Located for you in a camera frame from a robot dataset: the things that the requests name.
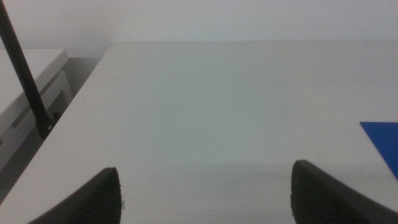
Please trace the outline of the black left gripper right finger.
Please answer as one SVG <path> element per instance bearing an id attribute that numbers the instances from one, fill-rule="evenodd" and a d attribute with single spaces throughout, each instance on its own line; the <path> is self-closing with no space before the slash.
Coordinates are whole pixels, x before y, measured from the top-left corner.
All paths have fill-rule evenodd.
<path id="1" fill-rule="evenodd" d="M 397 212 L 306 160 L 293 164 L 290 206 L 296 223 L 397 224 Z"/>

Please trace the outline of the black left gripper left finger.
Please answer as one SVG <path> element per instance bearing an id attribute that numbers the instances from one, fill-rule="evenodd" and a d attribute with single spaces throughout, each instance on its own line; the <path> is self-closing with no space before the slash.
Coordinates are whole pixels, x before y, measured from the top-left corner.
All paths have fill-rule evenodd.
<path id="1" fill-rule="evenodd" d="M 36 224 L 120 223 L 121 187 L 117 169 L 107 167 L 65 200 L 32 220 Z"/>

